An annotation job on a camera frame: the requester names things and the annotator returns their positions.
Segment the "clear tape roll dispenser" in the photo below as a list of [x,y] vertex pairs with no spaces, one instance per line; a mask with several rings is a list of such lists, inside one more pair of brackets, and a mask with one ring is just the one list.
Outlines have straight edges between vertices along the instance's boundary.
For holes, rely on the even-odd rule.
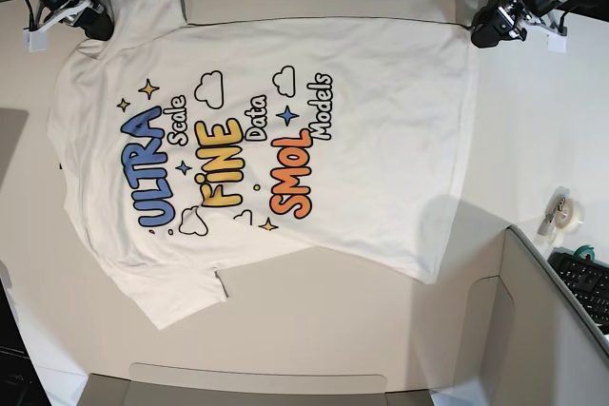
[[571,196],[570,190],[559,186],[544,210],[537,235],[553,246],[561,246],[566,235],[577,232],[584,222],[582,204]]

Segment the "green tape roll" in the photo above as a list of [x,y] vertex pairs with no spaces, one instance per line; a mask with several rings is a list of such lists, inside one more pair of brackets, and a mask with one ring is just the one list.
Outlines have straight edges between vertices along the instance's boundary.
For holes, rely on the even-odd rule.
[[585,261],[594,262],[596,256],[595,249],[592,245],[583,245],[574,252],[574,256]]

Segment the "grey cardboard box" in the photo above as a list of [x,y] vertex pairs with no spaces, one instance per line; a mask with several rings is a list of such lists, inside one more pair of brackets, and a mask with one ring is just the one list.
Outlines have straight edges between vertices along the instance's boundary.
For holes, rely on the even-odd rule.
[[470,288],[454,383],[387,392],[383,377],[252,375],[136,364],[93,374],[84,405],[604,405],[608,340],[517,227],[500,272]]

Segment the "white printed t-shirt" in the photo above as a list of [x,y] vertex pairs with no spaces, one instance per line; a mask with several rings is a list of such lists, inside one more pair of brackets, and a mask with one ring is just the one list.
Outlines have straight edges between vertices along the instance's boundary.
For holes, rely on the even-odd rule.
[[64,64],[48,135],[79,238],[156,327],[226,301],[222,271],[309,247],[437,279],[475,114],[462,28],[106,2],[114,31]]

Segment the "black computer keyboard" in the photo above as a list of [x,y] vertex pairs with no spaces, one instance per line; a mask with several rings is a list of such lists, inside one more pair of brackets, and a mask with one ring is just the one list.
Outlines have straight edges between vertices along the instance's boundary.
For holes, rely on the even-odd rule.
[[608,265],[597,262],[596,257],[594,262],[579,259],[574,256],[575,251],[555,249],[548,262],[593,322],[607,336]]

